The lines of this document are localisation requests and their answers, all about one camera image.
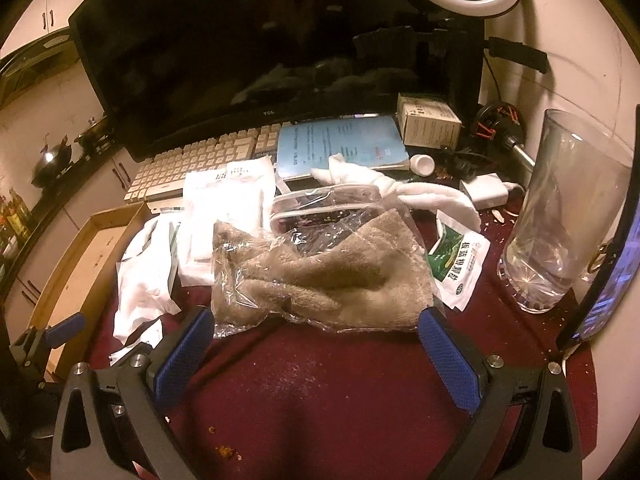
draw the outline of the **blue notebook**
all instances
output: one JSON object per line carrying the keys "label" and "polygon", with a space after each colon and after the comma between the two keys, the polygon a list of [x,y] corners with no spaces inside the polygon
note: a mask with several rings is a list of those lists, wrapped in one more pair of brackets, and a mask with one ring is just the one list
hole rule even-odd
{"label": "blue notebook", "polygon": [[408,155],[392,117],[362,117],[294,124],[280,130],[278,174],[284,180],[327,170],[329,156],[373,169],[405,166]]}

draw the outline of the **red table surface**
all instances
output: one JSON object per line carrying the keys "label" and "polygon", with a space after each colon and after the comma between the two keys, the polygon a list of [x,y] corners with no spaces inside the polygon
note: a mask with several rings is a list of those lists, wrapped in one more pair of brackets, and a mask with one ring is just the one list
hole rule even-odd
{"label": "red table surface", "polygon": [[[510,302],[495,273],[513,227],[504,216],[501,225],[482,214],[491,248],[467,308],[448,311],[448,319],[485,354],[541,367],[556,354],[562,318],[577,305],[571,294],[548,314],[533,316]],[[429,248],[434,217],[416,219]],[[209,304],[208,287],[174,292],[183,309]],[[86,356],[94,369],[108,366],[108,355],[122,347],[112,337],[117,306],[114,288]],[[180,317],[163,316],[165,331]],[[595,448],[598,419],[588,346],[568,361],[567,375],[586,456]],[[188,462],[202,478],[217,480],[423,480],[468,421],[415,333],[331,334],[281,319],[214,341],[167,415]],[[490,478],[516,417],[516,410],[507,417],[481,476]],[[237,454],[226,460],[219,446]]]}

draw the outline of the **power adapter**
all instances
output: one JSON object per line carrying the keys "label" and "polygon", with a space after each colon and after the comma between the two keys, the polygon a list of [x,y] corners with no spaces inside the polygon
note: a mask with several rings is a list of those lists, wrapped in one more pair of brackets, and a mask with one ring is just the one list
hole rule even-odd
{"label": "power adapter", "polygon": [[505,205],[509,199],[509,192],[519,184],[503,182],[497,173],[479,175],[465,182],[460,181],[460,191],[466,194],[476,209],[489,209]]}

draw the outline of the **wall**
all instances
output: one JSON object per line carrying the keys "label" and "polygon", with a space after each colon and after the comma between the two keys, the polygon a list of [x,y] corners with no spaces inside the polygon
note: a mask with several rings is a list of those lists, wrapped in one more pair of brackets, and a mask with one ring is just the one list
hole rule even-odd
{"label": "wall", "polygon": [[[9,186],[24,198],[29,208],[40,199],[41,190],[31,185],[31,171],[40,159],[43,137],[49,134],[49,146],[63,136],[73,140],[88,128],[88,120],[103,114],[81,62],[21,95],[0,110],[0,194],[8,195]],[[82,149],[72,144],[72,160]]]}
{"label": "wall", "polygon": [[[538,150],[546,108],[597,121],[615,141],[633,150],[640,64],[599,0],[521,0],[509,14],[487,20],[486,35],[521,41],[548,53],[552,70],[546,75],[490,58],[502,98],[523,111],[530,155]],[[480,101],[495,98],[494,82],[485,68]],[[586,480],[599,478],[640,413],[639,296],[636,276],[611,322],[592,342],[598,444],[584,460]]]}

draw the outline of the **keyboard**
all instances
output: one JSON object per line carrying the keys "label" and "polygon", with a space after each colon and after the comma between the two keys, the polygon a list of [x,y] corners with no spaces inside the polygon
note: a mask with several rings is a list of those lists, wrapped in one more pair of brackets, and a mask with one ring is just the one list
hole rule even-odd
{"label": "keyboard", "polygon": [[[182,196],[184,179],[191,171],[219,170],[238,160],[275,157],[280,129],[290,124],[268,124],[211,137],[148,158],[140,165],[124,200],[132,203],[175,199]],[[179,207],[179,204],[180,201],[175,200],[166,202],[167,207]]]}

